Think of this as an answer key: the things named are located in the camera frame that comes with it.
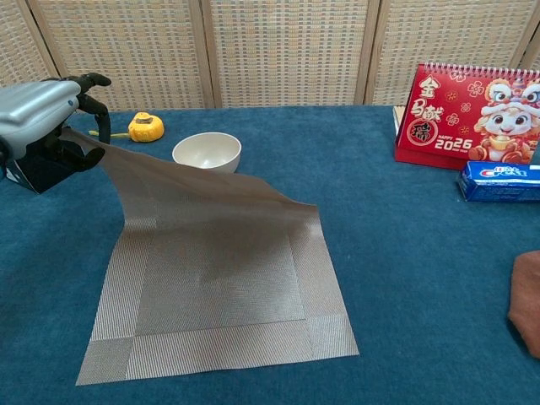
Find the cream bowl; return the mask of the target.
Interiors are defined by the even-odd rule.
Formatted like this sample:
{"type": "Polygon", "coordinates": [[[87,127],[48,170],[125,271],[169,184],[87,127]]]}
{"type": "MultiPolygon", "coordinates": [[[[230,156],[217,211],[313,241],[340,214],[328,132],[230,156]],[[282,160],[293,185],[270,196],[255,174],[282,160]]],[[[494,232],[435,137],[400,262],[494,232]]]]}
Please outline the cream bowl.
{"type": "Polygon", "coordinates": [[[201,132],[182,139],[172,150],[172,159],[180,165],[220,173],[236,172],[242,145],[224,132],[201,132]]]}

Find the black product box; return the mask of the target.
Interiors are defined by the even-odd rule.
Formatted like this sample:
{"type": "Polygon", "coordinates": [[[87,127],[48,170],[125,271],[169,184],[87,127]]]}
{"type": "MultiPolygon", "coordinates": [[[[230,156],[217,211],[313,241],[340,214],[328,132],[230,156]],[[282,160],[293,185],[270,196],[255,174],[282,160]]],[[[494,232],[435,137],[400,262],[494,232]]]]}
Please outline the black product box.
{"type": "Polygon", "coordinates": [[[7,178],[37,194],[41,194],[76,173],[62,161],[49,160],[40,145],[31,147],[21,158],[7,163],[7,178]]]}

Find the gray woven placemat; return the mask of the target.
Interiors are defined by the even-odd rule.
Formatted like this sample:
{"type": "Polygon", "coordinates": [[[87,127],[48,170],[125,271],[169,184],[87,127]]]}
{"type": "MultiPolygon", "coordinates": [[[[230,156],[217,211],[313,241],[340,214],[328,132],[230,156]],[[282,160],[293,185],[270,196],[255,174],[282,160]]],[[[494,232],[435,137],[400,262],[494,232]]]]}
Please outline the gray woven placemat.
{"type": "Polygon", "coordinates": [[[112,145],[124,214],[80,386],[359,352],[318,209],[112,145]]]}

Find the brown leather piece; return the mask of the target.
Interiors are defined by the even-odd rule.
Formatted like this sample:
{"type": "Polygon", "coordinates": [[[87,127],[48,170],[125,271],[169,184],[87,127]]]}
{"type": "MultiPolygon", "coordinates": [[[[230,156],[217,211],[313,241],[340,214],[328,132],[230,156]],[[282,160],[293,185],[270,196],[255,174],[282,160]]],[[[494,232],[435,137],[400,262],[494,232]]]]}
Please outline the brown leather piece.
{"type": "Polygon", "coordinates": [[[520,254],[514,260],[508,318],[529,354],[540,359],[540,250],[520,254]]]}

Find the woven bamboo folding screen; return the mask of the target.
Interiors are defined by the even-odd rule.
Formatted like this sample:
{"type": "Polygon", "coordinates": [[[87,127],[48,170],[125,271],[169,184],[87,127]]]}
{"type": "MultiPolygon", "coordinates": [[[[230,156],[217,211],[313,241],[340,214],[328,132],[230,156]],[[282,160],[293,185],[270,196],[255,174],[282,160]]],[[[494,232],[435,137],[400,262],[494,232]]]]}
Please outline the woven bamboo folding screen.
{"type": "Polygon", "coordinates": [[[540,0],[0,0],[0,85],[112,111],[395,105],[424,62],[540,69],[540,0]]]}

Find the yellow tape measure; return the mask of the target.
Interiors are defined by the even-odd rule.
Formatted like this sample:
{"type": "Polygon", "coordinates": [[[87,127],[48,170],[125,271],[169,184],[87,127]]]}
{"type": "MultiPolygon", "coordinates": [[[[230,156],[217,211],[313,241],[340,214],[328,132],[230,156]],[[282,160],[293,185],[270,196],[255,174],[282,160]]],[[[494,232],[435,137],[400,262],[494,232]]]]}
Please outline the yellow tape measure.
{"type": "Polygon", "coordinates": [[[112,133],[111,138],[128,138],[136,143],[152,143],[165,134],[165,125],[156,115],[138,112],[127,126],[126,132],[112,133]]]}

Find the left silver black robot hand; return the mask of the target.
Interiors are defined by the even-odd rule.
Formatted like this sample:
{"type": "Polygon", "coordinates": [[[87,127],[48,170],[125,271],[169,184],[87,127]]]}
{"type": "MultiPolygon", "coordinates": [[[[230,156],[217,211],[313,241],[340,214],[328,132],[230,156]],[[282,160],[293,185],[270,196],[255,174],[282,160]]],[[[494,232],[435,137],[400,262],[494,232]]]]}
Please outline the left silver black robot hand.
{"type": "Polygon", "coordinates": [[[94,86],[111,80],[99,73],[48,78],[0,89],[0,170],[8,163],[38,155],[60,162],[76,172],[96,166],[105,155],[101,147],[75,153],[59,139],[63,123],[77,110],[92,115],[99,141],[111,141],[111,119],[106,105],[88,95],[94,86]]]}

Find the red desk calendar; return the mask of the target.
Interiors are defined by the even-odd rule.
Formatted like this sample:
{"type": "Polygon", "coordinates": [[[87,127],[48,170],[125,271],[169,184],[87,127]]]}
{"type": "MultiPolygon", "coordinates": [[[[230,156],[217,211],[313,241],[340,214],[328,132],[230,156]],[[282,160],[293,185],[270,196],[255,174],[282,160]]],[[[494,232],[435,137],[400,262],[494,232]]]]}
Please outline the red desk calendar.
{"type": "Polygon", "coordinates": [[[540,143],[540,70],[418,65],[397,134],[399,162],[461,170],[528,165],[540,143]]]}

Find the blue toothpaste box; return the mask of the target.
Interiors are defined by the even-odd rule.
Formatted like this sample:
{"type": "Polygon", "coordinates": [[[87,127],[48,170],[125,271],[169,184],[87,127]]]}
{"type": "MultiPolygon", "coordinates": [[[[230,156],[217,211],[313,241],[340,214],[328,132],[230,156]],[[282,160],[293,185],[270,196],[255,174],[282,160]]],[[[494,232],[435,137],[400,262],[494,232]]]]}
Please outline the blue toothpaste box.
{"type": "Polygon", "coordinates": [[[468,202],[540,203],[540,165],[469,161],[457,184],[468,202]]]}

